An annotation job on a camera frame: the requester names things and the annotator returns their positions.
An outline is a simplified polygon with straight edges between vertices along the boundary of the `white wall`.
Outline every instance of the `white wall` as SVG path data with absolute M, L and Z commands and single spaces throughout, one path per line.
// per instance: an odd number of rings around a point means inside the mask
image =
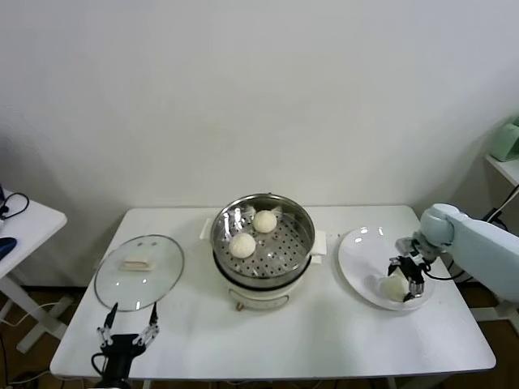
M 0 177 L 68 225 L 19 269 L 86 284 L 124 211 L 454 201 L 519 107 L 519 3 L 0 4 Z

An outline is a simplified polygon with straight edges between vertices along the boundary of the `pot handle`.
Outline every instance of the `pot handle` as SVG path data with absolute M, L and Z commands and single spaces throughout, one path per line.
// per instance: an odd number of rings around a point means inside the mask
M 326 248 L 326 232 L 315 231 L 314 245 L 310 250 L 311 265 L 320 265 L 323 263 L 323 255 L 327 254 Z
M 212 219 L 208 217 L 204 223 L 204 227 L 202 228 L 202 231 L 200 232 L 200 240 L 202 241 L 208 241 L 211 234 L 211 225 L 212 225 Z

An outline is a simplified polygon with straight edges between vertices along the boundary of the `white side table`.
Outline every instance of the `white side table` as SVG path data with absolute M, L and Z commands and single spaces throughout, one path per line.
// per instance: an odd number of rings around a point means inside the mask
M 25 200 L 19 196 L 9 201 L 9 207 L 15 211 L 22 208 Z M 45 243 L 66 223 L 63 213 L 31 200 L 27 210 L 20 215 L 8 219 L 0 229 L 0 237 L 14 237 L 18 241 L 16 247 L 0 260 L 0 291 L 10 300 L 0 310 L 0 318 L 4 318 L 14 302 L 28 312 L 38 324 L 18 343 L 17 349 L 26 353 L 32 345 L 45 333 L 61 339 L 66 325 L 56 318 L 72 303 L 69 297 L 63 297 L 49 312 L 38 308 L 38 304 L 8 275 L 17 265 L 26 259 L 34 250 Z
M 179 282 L 157 304 L 160 334 L 131 367 L 132 379 L 275 380 L 425 375 L 409 384 L 431 387 L 449 374 L 491 369 L 495 357 L 452 281 L 437 281 L 431 299 L 413 312 L 383 310 L 363 300 L 337 270 L 340 235 L 363 225 L 390 239 L 419 227 L 408 207 L 308 207 L 326 231 L 328 255 L 310 267 L 298 296 L 279 310 L 237 312 L 199 234 L 216 208 L 130 210 L 107 253 L 146 234 L 175 239 L 185 253 Z M 432 271 L 448 276 L 441 261 Z M 108 313 L 88 286 L 50 364 L 54 375 L 96 377 L 96 328 Z M 151 307 L 118 313 L 112 333 L 139 333 Z

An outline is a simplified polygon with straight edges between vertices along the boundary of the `white plate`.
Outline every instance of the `white plate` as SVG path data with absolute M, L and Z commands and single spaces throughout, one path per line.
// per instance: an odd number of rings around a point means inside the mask
M 339 267 L 351 286 L 366 300 L 388 310 L 416 310 L 434 291 L 434 282 L 425 279 L 422 297 L 406 302 L 387 299 L 381 290 L 387 277 L 389 259 L 397 255 L 395 241 L 381 227 L 361 227 L 348 233 L 339 246 Z

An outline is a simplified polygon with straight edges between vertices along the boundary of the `steamed bun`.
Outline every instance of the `steamed bun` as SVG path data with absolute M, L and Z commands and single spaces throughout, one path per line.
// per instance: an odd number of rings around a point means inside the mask
M 254 216 L 252 226 L 259 233 L 270 233 L 277 226 L 276 214 L 272 211 L 259 211 Z
M 386 278 L 382 283 L 382 293 L 389 300 L 403 302 L 409 292 L 409 282 L 405 279 L 400 269 Z
M 248 233 L 238 233 L 231 239 L 229 250 L 235 258 L 250 257 L 256 250 L 256 240 Z

